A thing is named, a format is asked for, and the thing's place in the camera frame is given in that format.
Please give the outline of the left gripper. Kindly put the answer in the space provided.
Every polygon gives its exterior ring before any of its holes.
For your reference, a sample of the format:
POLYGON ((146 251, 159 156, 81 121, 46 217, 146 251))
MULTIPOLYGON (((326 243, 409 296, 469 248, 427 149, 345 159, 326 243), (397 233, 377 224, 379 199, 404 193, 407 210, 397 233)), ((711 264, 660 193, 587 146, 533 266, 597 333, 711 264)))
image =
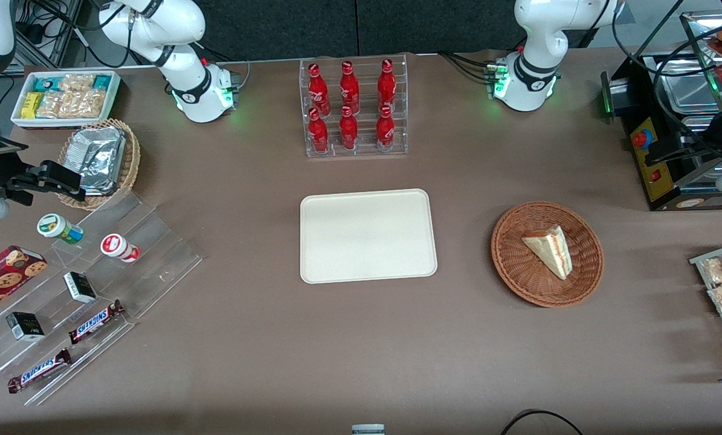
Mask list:
POLYGON ((660 164, 690 156, 709 154, 709 147, 722 156, 722 111, 711 121, 704 132, 703 143, 690 135, 666 136, 648 146, 647 163, 660 164))

